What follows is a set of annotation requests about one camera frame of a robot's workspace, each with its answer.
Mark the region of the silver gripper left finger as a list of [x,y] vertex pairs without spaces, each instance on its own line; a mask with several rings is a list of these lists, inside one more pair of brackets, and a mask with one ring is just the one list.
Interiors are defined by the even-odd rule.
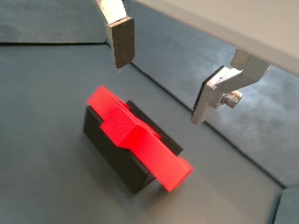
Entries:
[[135,20],[127,15],[123,0],[93,0],[104,17],[107,39],[116,68],[135,57]]

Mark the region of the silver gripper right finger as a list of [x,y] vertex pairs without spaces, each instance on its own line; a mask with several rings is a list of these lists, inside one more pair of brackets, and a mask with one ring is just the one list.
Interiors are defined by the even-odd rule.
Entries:
[[200,125],[220,105],[233,109],[243,98],[239,89],[259,82],[268,68],[267,62],[237,49],[231,68],[221,66],[200,85],[191,122]]

